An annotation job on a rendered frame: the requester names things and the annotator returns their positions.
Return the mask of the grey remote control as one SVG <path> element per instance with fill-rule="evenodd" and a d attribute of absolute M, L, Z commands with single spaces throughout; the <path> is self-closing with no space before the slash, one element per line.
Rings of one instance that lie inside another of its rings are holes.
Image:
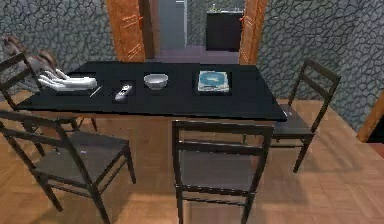
<path fill-rule="evenodd" d="M 115 101 L 122 101 L 126 98 L 126 96 L 128 95 L 128 93 L 131 91 L 132 89 L 132 86 L 127 84 L 127 85 L 124 85 L 120 91 L 115 95 L 115 98 L 114 100 Z"/>

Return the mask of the orange wooden room door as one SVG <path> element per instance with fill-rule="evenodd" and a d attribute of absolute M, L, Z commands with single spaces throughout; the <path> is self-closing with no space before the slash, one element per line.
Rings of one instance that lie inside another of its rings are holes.
<path fill-rule="evenodd" d="M 117 59 L 144 62 L 155 56 L 151 0 L 106 0 Z"/>
<path fill-rule="evenodd" d="M 377 124 L 379 123 L 381 117 L 384 115 L 384 89 L 382 90 L 380 96 L 376 100 L 374 106 L 372 107 L 369 115 L 364 121 L 363 125 L 357 132 L 357 139 L 360 142 L 366 143 L 369 139 L 369 136 L 372 134 Z"/>
<path fill-rule="evenodd" d="M 244 15 L 240 19 L 242 33 L 239 63 L 242 65 L 255 65 L 257 62 L 267 2 L 268 0 L 245 0 Z"/>

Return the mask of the black cabinet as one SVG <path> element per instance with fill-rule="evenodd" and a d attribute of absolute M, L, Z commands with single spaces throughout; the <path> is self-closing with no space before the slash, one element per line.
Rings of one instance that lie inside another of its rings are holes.
<path fill-rule="evenodd" d="M 238 52 L 242 16 L 241 12 L 208 13 L 206 17 L 206 49 L 208 51 Z"/>

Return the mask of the grey bowl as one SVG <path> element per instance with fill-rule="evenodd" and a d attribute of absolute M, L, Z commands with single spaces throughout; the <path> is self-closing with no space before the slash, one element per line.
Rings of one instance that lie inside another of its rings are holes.
<path fill-rule="evenodd" d="M 149 74 L 144 77 L 144 83 L 152 90 L 160 90 L 168 83 L 166 74 Z"/>

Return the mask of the blue and white book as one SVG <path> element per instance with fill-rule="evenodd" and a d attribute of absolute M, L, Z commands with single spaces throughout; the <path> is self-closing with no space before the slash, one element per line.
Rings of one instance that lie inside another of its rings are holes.
<path fill-rule="evenodd" d="M 197 89 L 200 92 L 228 92 L 230 90 L 228 74 L 223 71 L 201 71 Z"/>

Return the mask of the white hand sculpture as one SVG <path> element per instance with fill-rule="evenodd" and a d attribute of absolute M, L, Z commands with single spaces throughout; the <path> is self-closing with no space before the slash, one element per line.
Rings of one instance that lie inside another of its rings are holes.
<path fill-rule="evenodd" d="M 94 77 L 70 77 L 59 69 L 56 69 L 56 74 L 45 70 L 38 77 L 38 81 L 56 91 L 64 92 L 89 90 L 97 86 L 97 80 Z"/>

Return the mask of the black dining table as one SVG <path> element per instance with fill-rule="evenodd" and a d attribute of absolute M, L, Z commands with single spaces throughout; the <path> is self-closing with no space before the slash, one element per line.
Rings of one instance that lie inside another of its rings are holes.
<path fill-rule="evenodd" d="M 201 71 L 224 71 L 230 91 L 201 93 L 197 90 Z M 104 113 L 124 115 L 222 118 L 235 120 L 279 121 L 286 115 L 280 108 L 258 69 L 238 64 L 199 63 L 123 63 L 91 61 L 70 74 L 90 74 L 102 89 L 57 92 L 46 88 L 19 103 L 19 109 L 30 111 Z M 167 85 L 152 90 L 144 83 L 149 74 L 166 74 Z M 122 101 L 115 95 L 124 85 L 132 89 Z"/>

